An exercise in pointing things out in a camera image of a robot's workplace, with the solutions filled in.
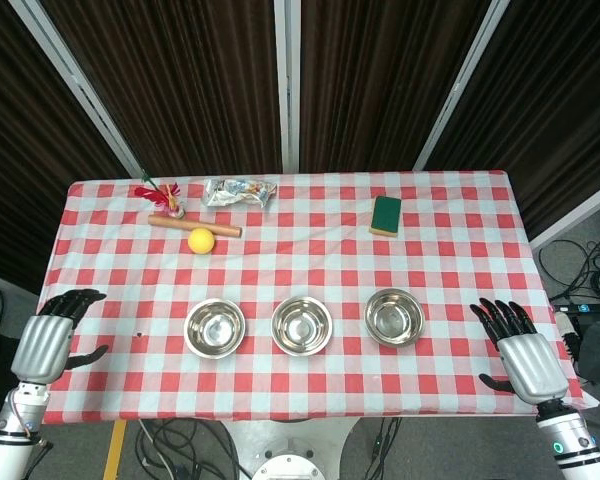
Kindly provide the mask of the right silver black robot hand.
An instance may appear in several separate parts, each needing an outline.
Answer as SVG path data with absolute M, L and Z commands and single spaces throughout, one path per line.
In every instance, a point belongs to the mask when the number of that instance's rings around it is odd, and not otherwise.
M 481 298 L 470 310 L 499 353 L 507 378 L 482 373 L 480 381 L 494 391 L 516 395 L 529 405 L 564 398 L 569 382 L 547 339 L 517 303 Z

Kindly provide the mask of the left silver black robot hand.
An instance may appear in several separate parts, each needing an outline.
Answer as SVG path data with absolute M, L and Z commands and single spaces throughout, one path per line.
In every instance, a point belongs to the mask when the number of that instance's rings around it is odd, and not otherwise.
M 50 385 L 67 370 L 95 363 L 108 351 L 100 345 L 93 352 L 70 356 L 73 335 L 89 307 L 106 298 L 94 289 L 69 290 L 47 300 L 27 321 L 11 364 L 21 382 Z

